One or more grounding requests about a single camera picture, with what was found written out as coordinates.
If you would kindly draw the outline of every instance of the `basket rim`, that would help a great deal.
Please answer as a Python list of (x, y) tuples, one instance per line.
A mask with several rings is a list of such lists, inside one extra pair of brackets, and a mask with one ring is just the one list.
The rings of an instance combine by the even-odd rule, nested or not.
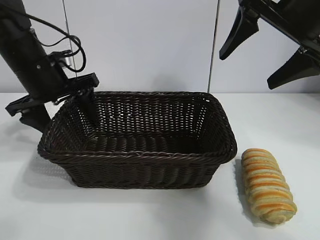
[[(95, 91), (94, 92), (95, 96), (103, 96), (103, 95), (133, 95), (137, 97), (143, 97), (143, 96), (154, 96), (154, 95), (159, 95), (159, 96), (177, 96), (177, 97), (190, 97), (190, 96), (195, 96), (195, 97), (204, 97), (210, 102), (216, 102), (219, 103), (218, 99), (216, 99), (212, 94), (206, 93), (206, 92), (190, 92), (190, 91)], [(204, 152), (204, 153), (180, 153), (180, 152), (159, 152), (159, 151), (91, 151), (91, 150), (83, 150), (83, 151), (70, 151), (70, 150), (54, 150), (52, 148), (49, 148), (48, 145), (46, 145), (45, 142), (45, 136), (47, 135), (52, 135), (54, 134), (54, 131), (50, 131), (51, 127), (53, 126), (55, 120), (61, 116), (61, 114), (68, 109), (68, 105), (72, 103), (74, 98), (71, 98), (67, 100), (63, 106), (58, 110), (58, 112), (54, 115), (52, 118), (51, 122), (49, 125), (46, 127), (45, 131), (42, 134), (41, 140), (38, 144), (38, 152), (39, 154), (44, 157), (49, 159), (52, 158), (53, 156), (56, 156), (57, 158), (65, 157), (70, 159), (70, 157), (73, 158), (81, 158), (81, 157), (92, 157), (94, 159), (99, 159), (99, 158), (115, 158), (115, 157), (120, 157), (120, 158), (136, 158), (136, 157), (149, 157), (150, 158), (205, 158), (205, 159), (219, 159), (222, 157), (225, 157), (227, 155), (235, 155), (237, 153), (237, 142), (234, 137), (234, 134), (232, 132), (231, 126), (228, 121), (228, 117), (226, 117), (226, 122), (228, 123), (228, 128), (230, 134), (227, 136), (225, 139), (225, 143), (221, 147), (219, 151), (213, 151), (213, 152)], [(233, 157), (230, 157), (227, 161), (224, 161), (222, 163), (227, 163), (230, 160), (232, 160)], [(68, 160), (63, 160), (59, 161), (58, 159), (52, 160), (52, 162), (63, 162), (63, 163), (68, 163)]]

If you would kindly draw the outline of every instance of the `screw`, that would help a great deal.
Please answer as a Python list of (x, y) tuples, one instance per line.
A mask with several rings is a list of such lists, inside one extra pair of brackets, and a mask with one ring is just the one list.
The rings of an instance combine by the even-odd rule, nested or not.
[(308, 52), (308, 49), (304, 48), (303, 46), (299, 48), (299, 53), (305, 54), (306, 52)]

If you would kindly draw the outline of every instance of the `brown wicker basket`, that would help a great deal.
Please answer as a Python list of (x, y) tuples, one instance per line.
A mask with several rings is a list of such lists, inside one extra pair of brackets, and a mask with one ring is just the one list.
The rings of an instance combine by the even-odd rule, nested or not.
[(95, 92), (99, 125), (68, 100), (38, 153), (84, 188), (184, 189), (205, 186), (235, 157), (227, 116), (201, 92)]

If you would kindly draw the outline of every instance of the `twisted bread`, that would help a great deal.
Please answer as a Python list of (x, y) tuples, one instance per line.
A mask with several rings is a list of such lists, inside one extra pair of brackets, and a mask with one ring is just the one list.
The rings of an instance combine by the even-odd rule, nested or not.
[(251, 148), (242, 154), (242, 176), (251, 211), (264, 221), (289, 221), (297, 206), (274, 156), (264, 149)]

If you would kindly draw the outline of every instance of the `black wire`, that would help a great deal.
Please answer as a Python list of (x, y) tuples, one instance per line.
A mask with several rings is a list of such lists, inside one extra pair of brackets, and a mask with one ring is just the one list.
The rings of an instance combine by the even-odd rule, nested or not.
[(86, 57), (86, 53), (85, 53), (84, 49), (81, 47), (81, 44), (80, 44), (79, 42), (77, 42), (77, 40), (76, 40), (76, 39), (79, 39), (79, 38), (77, 38), (77, 37), (75, 37), (75, 36), (69, 35), (69, 34), (66, 33), (65, 31), (63, 31), (61, 28), (53, 25), (53, 24), (50, 23), (50, 22), (47, 22), (47, 21), (45, 21), (45, 20), (42, 20), (42, 19), (40, 19), (40, 18), (38, 18), (38, 17), (36, 17), (36, 16), (32, 16), (32, 15), (30, 15), (30, 14), (28, 14), (28, 13), (24, 13), (24, 12), (17, 11), (17, 10), (15, 10), (15, 9), (11, 8), (11, 7), (8, 7), (8, 6), (4, 5), (3, 3), (0, 3), (0, 6), (2, 6), (4, 9), (7, 9), (7, 10), (9, 10), (9, 11), (11, 11), (11, 12), (14, 12), (14, 13), (16, 13), (16, 14), (19, 14), (19, 15), (22, 15), (22, 16), (27, 17), (27, 18), (29, 18), (29, 19), (32, 19), (32, 20), (34, 20), (34, 21), (37, 21), (37, 22), (39, 22), (39, 23), (41, 23), (41, 24), (44, 24), (44, 25), (46, 25), (46, 26), (48, 26), (48, 27), (51, 27), (51, 28), (53, 28), (54, 30), (58, 31), (59, 33), (65, 35), (65, 36), (66, 36), (67, 38), (69, 38), (72, 42), (74, 42), (74, 44), (78, 47), (78, 50), (77, 50), (76, 52), (74, 52), (74, 53), (66, 54), (66, 55), (64, 55), (64, 57), (72, 57), (72, 56), (74, 56), (74, 54), (76, 54), (76, 53), (78, 53), (78, 52), (81, 52), (82, 58), (83, 58), (82, 66), (81, 66), (80, 69), (73, 69), (73, 68), (71, 68), (71, 67), (69, 67), (69, 66), (68, 66), (67, 68), (68, 68), (70, 71), (75, 72), (75, 73), (82, 72), (82, 71), (85, 69), (86, 64), (87, 64), (87, 57)]
[(40, 40), (39, 40), (39, 38), (34, 34), (34, 39), (38, 42), (38, 43), (40, 43), (42, 46), (45, 46), (45, 47), (53, 47), (53, 46), (55, 46), (55, 45), (58, 45), (59, 43), (61, 43), (63, 40), (65, 40), (65, 39), (69, 39), (68, 37), (64, 37), (64, 38), (62, 38), (62, 39), (60, 39), (59, 41), (57, 41), (56, 43), (53, 43), (53, 44), (44, 44), (43, 42), (41, 42)]

